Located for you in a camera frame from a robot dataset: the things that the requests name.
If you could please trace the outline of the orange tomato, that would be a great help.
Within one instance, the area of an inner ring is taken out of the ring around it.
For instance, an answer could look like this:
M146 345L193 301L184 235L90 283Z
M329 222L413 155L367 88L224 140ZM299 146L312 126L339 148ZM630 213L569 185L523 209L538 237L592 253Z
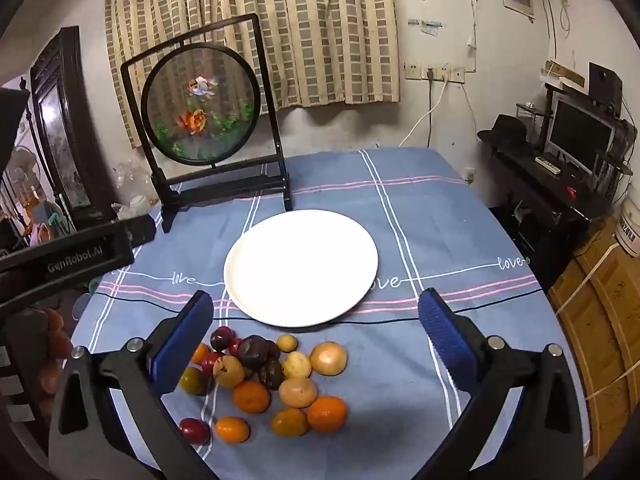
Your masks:
M228 444L240 444L250 438L250 425L239 417L221 417L215 422L214 429L217 437Z

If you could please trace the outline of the dark red apple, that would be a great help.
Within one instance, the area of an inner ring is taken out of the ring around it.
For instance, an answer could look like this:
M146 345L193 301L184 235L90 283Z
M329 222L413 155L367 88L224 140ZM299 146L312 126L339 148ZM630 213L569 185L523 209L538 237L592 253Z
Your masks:
M234 330L229 326L220 326L210 334L209 342L214 351L223 352L230 347L234 338Z

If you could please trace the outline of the small dark passion fruit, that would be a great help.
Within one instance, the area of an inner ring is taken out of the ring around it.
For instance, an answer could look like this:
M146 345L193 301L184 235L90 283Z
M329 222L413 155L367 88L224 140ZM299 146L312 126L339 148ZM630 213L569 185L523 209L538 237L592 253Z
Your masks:
M277 359L265 360L265 363L258 370L258 379L267 389L278 390L282 382L285 381L285 374L280 361Z

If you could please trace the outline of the green-yellow tomato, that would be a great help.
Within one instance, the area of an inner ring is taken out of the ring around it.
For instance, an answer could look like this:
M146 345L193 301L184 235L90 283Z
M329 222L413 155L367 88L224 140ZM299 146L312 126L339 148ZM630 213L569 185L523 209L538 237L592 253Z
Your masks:
M279 437L301 437L309 430L307 415L300 408L284 408L273 415L271 430Z

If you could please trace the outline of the tan round fruit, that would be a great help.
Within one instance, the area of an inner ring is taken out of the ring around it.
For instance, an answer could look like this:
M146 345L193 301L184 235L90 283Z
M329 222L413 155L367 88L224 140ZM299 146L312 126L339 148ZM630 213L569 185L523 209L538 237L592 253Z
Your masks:
M282 382L278 393L286 406L308 408L318 398L318 387L308 377L292 377Z

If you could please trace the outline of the large orange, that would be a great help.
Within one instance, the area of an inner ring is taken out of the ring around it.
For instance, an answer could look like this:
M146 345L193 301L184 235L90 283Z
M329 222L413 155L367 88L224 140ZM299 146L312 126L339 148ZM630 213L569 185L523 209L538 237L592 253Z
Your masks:
M307 408L309 427L324 434L341 429L347 416L348 406L337 396L318 396Z

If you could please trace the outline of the red tomato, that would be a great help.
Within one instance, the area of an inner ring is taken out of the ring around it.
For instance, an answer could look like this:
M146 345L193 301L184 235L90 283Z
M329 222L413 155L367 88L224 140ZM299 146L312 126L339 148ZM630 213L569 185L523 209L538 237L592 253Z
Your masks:
M212 377L214 374L214 367L216 362L224 356L223 353L212 351L207 352L204 358L201 360L200 367L202 371L208 376Z
M201 419L197 418L184 418L179 422L180 434L186 442L192 445L206 445L209 444L212 430Z

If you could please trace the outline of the large dark purple fruit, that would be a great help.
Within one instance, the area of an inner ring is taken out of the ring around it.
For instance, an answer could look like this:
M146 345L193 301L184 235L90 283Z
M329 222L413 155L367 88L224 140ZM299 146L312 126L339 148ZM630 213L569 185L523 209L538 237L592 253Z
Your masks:
M270 342L259 335L250 335L238 345L238 359L249 370L259 370L270 355Z

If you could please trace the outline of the small yellow-green fruit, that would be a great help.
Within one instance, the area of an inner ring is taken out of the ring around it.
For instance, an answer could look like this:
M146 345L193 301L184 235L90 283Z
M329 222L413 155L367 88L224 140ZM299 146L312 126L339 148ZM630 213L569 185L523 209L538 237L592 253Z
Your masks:
M290 334L283 334L277 339L277 346L281 352L291 353L298 347L297 339Z

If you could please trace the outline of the small orange mandarin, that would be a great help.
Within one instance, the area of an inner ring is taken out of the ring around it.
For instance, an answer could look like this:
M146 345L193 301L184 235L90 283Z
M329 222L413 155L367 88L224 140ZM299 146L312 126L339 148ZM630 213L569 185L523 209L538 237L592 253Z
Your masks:
M245 414L262 414L270 407L271 394L260 382L246 380L233 389L232 402Z

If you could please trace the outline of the goldfish screen black stand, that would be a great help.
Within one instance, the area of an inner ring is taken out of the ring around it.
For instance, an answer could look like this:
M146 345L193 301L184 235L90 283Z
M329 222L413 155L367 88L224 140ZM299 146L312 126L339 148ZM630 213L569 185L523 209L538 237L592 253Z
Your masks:
M185 32L120 66L162 228L193 206L292 188L258 15Z

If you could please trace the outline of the dark wooden cabinet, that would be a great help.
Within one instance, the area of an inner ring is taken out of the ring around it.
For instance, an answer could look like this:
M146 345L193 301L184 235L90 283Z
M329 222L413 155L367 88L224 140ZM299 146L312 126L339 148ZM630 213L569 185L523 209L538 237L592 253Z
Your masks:
M32 109L54 196L72 225L116 218L116 192L102 156L82 72L80 30L63 27L29 71Z

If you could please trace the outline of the white round plate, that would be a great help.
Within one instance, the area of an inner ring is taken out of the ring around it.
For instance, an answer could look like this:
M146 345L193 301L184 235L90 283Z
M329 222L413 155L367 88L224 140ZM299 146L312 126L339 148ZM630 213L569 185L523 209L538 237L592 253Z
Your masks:
M378 274L378 248L352 218L307 209L256 224L224 260L235 307L262 324L316 326L352 310Z

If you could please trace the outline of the pale yellow fruit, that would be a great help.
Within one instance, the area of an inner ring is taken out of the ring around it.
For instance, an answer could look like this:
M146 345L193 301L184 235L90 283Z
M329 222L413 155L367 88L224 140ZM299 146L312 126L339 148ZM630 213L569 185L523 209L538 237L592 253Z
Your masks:
M312 372L312 366L308 356L303 352L292 351L282 363L283 374L286 378L308 378Z

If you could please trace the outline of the tan fruit upper right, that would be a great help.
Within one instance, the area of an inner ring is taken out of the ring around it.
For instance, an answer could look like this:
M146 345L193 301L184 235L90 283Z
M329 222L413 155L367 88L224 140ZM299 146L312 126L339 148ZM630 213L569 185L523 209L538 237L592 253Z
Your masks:
M346 368L346 350L335 341L317 344L309 356L312 369L323 376L336 376Z

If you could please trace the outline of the blue plaid tablecloth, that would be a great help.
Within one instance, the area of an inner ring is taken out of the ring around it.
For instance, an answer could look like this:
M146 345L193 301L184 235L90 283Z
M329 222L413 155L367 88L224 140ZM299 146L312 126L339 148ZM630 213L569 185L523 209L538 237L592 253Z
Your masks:
M367 296L337 323L298 335L299 348L333 340L348 354L343 374L318 377L343 399L345 426L281 438L271 417L250 419L245 443L213 440L198 451L223 479L409 479L461 414L458 391L416 317L434 288L486 335L540 351L566 338L549 301L491 212L439 154L388 148L293 157L286 164L296 209L324 209L359 222L378 248ZM215 321L239 336L277 337L250 321L224 288L224 259L280 196L253 196L178 214L169 232L142 246L131 266L104 276L73 332L93 352L119 349L179 311L194 292L212 297Z

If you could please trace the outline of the white bucket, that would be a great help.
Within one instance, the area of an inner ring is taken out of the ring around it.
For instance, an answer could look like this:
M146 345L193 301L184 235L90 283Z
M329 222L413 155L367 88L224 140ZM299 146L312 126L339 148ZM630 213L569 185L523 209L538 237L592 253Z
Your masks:
M632 258L640 255L640 226L639 207L634 200L627 196L620 208L620 218L618 218L615 237L620 247Z

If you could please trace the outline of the black desk shelf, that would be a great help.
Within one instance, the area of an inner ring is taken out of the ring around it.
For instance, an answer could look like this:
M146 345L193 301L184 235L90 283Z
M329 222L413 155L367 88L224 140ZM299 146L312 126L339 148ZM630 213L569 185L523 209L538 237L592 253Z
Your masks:
M549 289L564 272L574 251L585 243L593 226L602 221L614 203L616 186L632 171L626 162L638 130L621 118L611 105L603 105L572 88L544 86L544 106L529 113L539 129L527 144L496 148L482 142L506 170L506 198L492 213L516 245L543 289ZM606 153L599 153L593 174L554 154L546 147L557 98L569 99L614 128Z

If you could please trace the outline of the black hat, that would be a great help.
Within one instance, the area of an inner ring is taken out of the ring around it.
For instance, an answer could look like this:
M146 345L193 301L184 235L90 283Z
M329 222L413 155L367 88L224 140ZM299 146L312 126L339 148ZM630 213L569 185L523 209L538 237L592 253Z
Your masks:
M480 130L478 140L496 148L502 146L524 146L527 144L527 129L517 117L499 114L490 129Z

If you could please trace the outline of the computer monitor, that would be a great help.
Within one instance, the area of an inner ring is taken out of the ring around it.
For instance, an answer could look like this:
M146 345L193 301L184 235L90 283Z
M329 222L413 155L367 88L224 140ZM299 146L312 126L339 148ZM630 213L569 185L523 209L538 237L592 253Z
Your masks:
M593 174L599 153L606 153L614 139L614 128L562 96L556 99L546 147L580 169Z

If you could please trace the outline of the wall power sockets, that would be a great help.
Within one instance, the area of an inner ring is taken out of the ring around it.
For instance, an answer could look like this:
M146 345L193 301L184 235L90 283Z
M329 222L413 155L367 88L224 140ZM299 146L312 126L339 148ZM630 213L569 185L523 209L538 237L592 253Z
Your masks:
M405 62L402 66L407 80L429 80L465 84L465 69L449 64L428 66L417 62Z

